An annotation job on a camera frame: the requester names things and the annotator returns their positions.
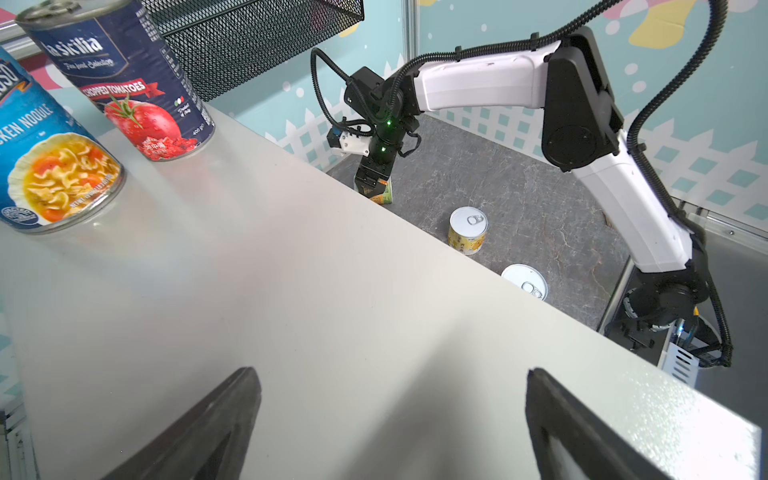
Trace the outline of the green yellow white lid can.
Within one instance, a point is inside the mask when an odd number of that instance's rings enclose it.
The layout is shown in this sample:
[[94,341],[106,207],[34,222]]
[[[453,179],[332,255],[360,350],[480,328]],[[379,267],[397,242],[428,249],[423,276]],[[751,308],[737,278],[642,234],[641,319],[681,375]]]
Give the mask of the green yellow white lid can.
[[380,183],[379,187],[383,187],[383,190],[381,192],[379,191],[372,192],[368,188],[365,188],[365,190],[362,191],[358,186],[355,186],[355,190],[361,195],[365,196],[366,198],[370,199],[371,201],[379,205],[392,204],[393,203],[392,183],[391,182]]

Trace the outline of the dark chopped tomatoes can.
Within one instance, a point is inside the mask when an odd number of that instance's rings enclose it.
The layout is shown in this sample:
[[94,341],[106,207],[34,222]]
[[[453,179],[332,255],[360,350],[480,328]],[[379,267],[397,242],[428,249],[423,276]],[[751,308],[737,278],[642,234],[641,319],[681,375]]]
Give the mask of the dark chopped tomatoes can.
[[186,156],[215,124],[138,1],[44,1],[17,24],[148,160]]

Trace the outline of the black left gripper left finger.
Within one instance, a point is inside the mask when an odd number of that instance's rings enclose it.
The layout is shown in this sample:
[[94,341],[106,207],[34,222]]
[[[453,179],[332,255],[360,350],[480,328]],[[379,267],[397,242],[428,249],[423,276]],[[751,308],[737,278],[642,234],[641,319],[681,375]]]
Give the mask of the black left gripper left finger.
[[252,367],[233,372],[107,479],[238,479],[262,399]]

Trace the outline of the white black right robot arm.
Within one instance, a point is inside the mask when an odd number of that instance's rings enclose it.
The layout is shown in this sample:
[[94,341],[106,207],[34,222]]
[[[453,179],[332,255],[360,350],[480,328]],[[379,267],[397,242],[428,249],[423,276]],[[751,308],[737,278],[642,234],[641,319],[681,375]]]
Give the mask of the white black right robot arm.
[[576,176],[624,238],[639,286],[626,297],[630,316],[650,329],[694,323],[710,302],[717,332],[693,355],[705,368],[728,368],[733,342],[708,267],[706,234],[669,195],[645,154],[645,121],[704,62],[726,21],[728,5],[713,1],[704,37],[690,59],[631,123],[621,115],[589,22],[602,1],[547,35],[419,55],[388,78],[368,68],[344,74],[344,100],[354,119],[332,119],[335,149],[360,157],[357,191],[383,194],[418,116],[447,108],[514,106],[543,113],[541,150]]

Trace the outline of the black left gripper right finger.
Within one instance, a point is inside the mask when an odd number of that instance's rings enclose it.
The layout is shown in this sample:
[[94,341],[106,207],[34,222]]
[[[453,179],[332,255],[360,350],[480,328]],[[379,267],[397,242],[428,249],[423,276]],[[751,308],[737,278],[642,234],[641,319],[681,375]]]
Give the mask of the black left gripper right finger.
[[543,479],[666,479],[542,368],[527,374],[525,415]]

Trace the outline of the blue chicken noodle soup can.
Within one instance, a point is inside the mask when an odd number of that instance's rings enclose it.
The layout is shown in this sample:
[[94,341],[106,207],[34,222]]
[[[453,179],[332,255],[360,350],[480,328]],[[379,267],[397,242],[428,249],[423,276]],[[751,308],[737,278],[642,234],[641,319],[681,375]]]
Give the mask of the blue chicken noodle soup can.
[[1,221],[43,233],[73,225],[124,185],[122,164],[9,53],[1,52]]

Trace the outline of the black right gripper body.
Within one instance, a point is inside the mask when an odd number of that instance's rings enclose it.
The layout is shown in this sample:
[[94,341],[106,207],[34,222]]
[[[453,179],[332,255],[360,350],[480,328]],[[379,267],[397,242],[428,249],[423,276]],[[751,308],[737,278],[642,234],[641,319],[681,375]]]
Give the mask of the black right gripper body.
[[370,155],[361,158],[354,178],[355,186],[362,191],[368,188],[372,192],[381,192],[383,187],[379,187],[379,184],[389,182],[396,157],[397,150],[394,147],[373,140]]

